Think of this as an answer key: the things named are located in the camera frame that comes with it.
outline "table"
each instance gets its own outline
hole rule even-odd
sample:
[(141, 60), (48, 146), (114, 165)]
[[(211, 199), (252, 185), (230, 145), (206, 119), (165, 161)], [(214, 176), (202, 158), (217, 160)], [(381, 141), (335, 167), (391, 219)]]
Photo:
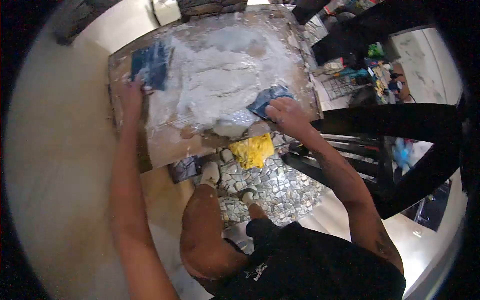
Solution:
[[(161, 47), (165, 55), (160, 72), (167, 70), (166, 86), (157, 85), (146, 99), (139, 126), (141, 172), (271, 132), (269, 124), (253, 114), (247, 118), (248, 130), (235, 138), (214, 134), (210, 123), (215, 114), (244, 115), (249, 103), (242, 101), (253, 102), (273, 84), (288, 86), (310, 121), (323, 118), (310, 74), (314, 59), (302, 30), (287, 8), (254, 5), (245, 12), (163, 26), (112, 54), (109, 91), (118, 131), (120, 91), (132, 76), (135, 53)], [(219, 102), (212, 105), (215, 96)]]

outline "black cloth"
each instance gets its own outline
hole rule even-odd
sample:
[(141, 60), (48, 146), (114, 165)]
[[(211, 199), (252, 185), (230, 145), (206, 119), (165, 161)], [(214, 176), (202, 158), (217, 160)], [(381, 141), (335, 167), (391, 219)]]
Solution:
[(258, 248), (245, 269), (222, 281), (215, 300), (402, 299), (400, 271), (362, 247), (297, 222), (280, 229), (255, 220), (250, 227)]

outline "white sock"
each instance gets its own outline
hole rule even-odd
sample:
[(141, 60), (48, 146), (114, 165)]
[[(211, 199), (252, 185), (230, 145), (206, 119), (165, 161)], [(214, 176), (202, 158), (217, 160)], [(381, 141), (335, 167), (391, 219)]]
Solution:
[[(256, 187), (252, 186), (250, 187), (252, 190), (257, 190)], [(247, 207), (255, 203), (255, 200), (253, 199), (253, 193), (252, 192), (246, 192), (243, 197), (241, 198), (241, 201), (245, 203)]]
[(220, 181), (220, 171), (218, 170), (218, 164), (215, 162), (208, 162), (205, 164), (202, 170), (202, 178), (200, 184), (208, 184), (212, 188), (216, 189), (216, 185)]

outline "forearm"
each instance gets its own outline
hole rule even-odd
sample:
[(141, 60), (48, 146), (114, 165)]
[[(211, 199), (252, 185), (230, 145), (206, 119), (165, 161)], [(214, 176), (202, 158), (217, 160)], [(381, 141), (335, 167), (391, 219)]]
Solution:
[(124, 124), (113, 162), (110, 211), (114, 233), (133, 225), (148, 226), (137, 164), (137, 135), (136, 121)]
[(374, 207), (372, 196), (355, 169), (313, 127), (301, 138), (322, 167), (328, 185), (346, 210), (359, 205)]
[(352, 242), (387, 259), (403, 272), (400, 254), (360, 175), (314, 128), (300, 142), (312, 151), (328, 184), (347, 210)]

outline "hand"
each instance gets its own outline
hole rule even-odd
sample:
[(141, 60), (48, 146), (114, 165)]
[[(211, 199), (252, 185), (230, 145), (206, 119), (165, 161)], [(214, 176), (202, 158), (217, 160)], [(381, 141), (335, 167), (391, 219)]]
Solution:
[(140, 119), (142, 112), (143, 92), (142, 81), (137, 76), (135, 81), (125, 84), (121, 95), (123, 122), (135, 123)]
[(298, 102), (291, 98), (282, 97), (270, 101), (265, 113), (279, 126), (281, 132), (299, 141), (308, 136), (312, 130), (317, 132), (308, 122)]

